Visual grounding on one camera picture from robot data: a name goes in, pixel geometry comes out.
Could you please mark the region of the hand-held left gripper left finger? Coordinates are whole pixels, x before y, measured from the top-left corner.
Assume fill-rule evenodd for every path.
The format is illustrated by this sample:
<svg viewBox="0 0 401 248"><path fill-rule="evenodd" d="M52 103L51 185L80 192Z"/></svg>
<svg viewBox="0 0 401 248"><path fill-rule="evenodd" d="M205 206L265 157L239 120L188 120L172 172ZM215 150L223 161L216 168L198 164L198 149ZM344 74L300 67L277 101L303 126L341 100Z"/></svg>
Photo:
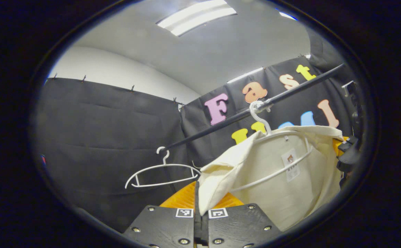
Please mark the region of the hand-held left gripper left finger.
<svg viewBox="0 0 401 248"><path fill-rule="evenodd" d="M123 236L147 248L195 248L202 237L197 190L192 182L159 206L145 206Z"/></svg>

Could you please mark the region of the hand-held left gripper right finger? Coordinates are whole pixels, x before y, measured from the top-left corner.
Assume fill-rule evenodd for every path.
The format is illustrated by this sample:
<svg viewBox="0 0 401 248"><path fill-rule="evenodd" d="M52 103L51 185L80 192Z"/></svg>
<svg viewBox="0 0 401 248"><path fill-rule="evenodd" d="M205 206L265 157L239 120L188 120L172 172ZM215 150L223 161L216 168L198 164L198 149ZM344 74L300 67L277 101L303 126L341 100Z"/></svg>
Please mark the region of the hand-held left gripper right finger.
<svg viewBox="0 0 401 248"><path fill-rule="evenodd" d="M231 193L200 218L200 244L207 248L256 248L280 234L261 207Z"/></svg>

